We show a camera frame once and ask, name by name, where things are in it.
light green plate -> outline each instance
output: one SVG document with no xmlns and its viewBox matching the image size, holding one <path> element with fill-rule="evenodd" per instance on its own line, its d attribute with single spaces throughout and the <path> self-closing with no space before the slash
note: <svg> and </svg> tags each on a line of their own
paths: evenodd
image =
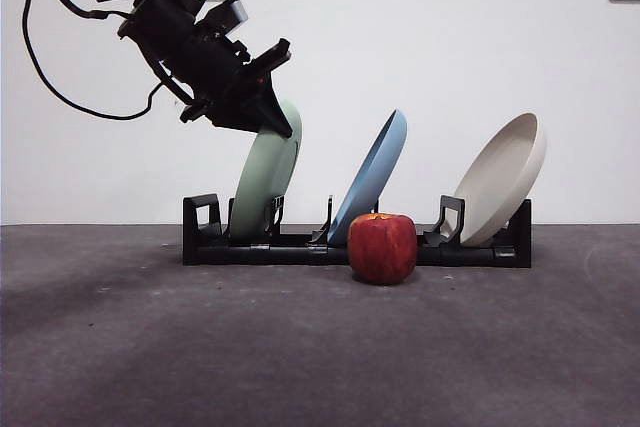
<svg viewBox="0 0 640 427">
<path fill-rule="evenodd" d="M 229 237 L 233 241 L 263 236 L 269 226 L 271 200 L 289 187 L 302 141 L 302 119 L 293 104 L 283 102 L 281 108 L 293 135 L 286 139 L 265 128 L 253 141 L 231 211 Z"/>
</svg>

plate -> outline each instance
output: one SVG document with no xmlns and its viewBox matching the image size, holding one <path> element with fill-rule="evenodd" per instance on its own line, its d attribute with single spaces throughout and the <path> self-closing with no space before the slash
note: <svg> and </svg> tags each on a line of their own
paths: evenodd
<svg viewBox="0 0 640 427">
<path fill-rule="evenodd" d="M 480 152 L 456 189 L 465 201 L 464 247 L 483 246 L 516 213 L 535 183 L 547 150 L 538 118 L 522 114 L 509 122 Z M 456 216 L 447 211 L 442 233 L 451 234 Z"/>
<path fill-rule="evenodd" d="M 229 238 L 250 241 L 264 236 L 274 197 L 284 195 L 298 160 L 302 119 L 293 104 L 282 102 L 282 112 L 293 129 L 290 138 L 263 128 L 256 135 L 236 190 Z"/>
<path fill-rule="evenodd" d="M 331 223 L 329 245 L 345 245 L 351 222 L 371 212 L 396 166 L 406 138 L 407 119 L 396 110 L 373 143 Z"/>
</svg>

red apple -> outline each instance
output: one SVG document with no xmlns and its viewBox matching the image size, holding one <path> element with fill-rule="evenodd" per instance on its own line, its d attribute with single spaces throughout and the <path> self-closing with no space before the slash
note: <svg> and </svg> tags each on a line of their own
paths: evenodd
<svg viewBox="0 0 640 427">
<path fill-rule="evenodd" d="M 349 227 L 351 268 L 367 282 L 399 284 L 416 266 L 416 227 L 405 215 L 364 214 Z"/>
</svg>

blue plate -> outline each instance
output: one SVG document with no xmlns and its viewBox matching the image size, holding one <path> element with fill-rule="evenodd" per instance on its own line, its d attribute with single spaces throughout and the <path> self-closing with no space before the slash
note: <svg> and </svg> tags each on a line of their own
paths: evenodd
<svg viewBox="0 0 640 427">
<path fill-rule="evenodd" d="M 329 228 L 329 245 L 346 244 L 351 222 L 359 215 L 371 212 L 387 185 L 406 139 L 407 119 L 396 110 L 373 143 Z"/>
</svg>

white wall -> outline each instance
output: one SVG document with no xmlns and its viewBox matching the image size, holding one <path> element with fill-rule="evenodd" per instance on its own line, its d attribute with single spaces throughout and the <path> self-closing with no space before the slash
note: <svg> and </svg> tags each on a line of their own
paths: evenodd
<svg viewBox="0 0 640 427">
<path fill-rule="evenodd" d="M 131 123 L 72 111 L 29 63 L 23 1 L 2 6 L 4 224 L 174 223 L 185 195 L 234 194 L 251 134 L 206 120 L 182 125 L 166 92 Z M 385 211 L 435 220 L 440 194 L 453 192 L 484 143 L 533 111 L 549 137 L 531 194 L 535 221 L 640 221 L 640 4 L 244 3 L 251 19 L 236 35 L 252 53 L 281 36 L 292 42 L 293 60 L 274 76 L 305 122 L 286 222 L 323 220 L 326 197 L 342 200 L 395 108 L 409 120 L 409 137 L 382 197 Z M 156 82 L 132 42 L 117 40 L 118 23 L 81 21 L 55 0 L 35 0 L 31 24 L 42 64 L 64 93 L 124 114 L 143 108 Z"/>
</svg>

